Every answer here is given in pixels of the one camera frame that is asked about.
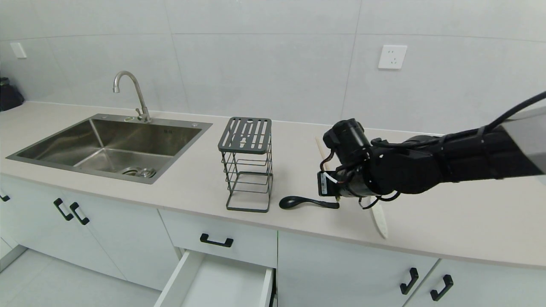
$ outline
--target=sink basin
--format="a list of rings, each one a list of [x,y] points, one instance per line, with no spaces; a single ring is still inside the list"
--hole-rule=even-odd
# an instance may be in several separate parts
[[[211,123],[97,114],[7,159],[74,172],[154,183]]]

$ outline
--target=countertop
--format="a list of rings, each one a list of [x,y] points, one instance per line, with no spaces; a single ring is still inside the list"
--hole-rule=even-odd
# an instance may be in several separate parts
[[[0,172],[66,190],[279,231],[426,256],[546,268],[546,186],[537,178],[440,184],[423,194],[401,195],[383,203],[388,239],[379,235],[371,211],[362,210],[356,199],[343,199],[339,210],[313,205],[280,209],[277,204],[284,196],[318,198],[316,175],[322,159],[316,137],[322,137],[326,125],[272,123],[274,183],[268,213],[225,208],[229,192],[217,144],[227,117],[151,112],[152,118],[213,124],[152,185],[5,159],[97,113],[133,116],[134,110],[26,102],[0,113]],[[413,135],[366,129],[368,139],[390,142]]]

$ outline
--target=wall outlet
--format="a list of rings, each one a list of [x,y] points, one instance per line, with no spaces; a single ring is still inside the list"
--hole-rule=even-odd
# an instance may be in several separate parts
[[[408,46],[384,45],[379,58],[379,66],[381,69],[400,69],[406,57]]]

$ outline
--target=faucet spout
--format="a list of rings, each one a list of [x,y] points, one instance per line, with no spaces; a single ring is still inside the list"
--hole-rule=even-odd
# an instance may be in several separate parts
[[[114,93],[120,92],[120,79],[123,76],[128,76],[134,83],[136,94],[138,95],[138,99],[140,101],[140,107],[142,108],[142,115],[139,113],[139,120],[144,121],[145,123],[150,123],[152,121],[152,118],[150,117],[150,113],[148,112],[148,108],[146,107],[146,103],[144,103],[144,97],[142,96],[142,92],[140,91],[140,85],[138,84],[137,78],[130,72],[126,70],[122,70],[119,73],[117,73],[116,77],[114,78]]]

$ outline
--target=gray wire rack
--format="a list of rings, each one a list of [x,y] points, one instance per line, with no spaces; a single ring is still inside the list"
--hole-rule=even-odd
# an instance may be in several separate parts
[[[225,181],[229,197],[228,210],[268,212],[273,187],[271,154],[271,120],[232,117],[218,143],[222,153]],[[267,207],[240,208],[230,206],[238,192],[267,194]]]

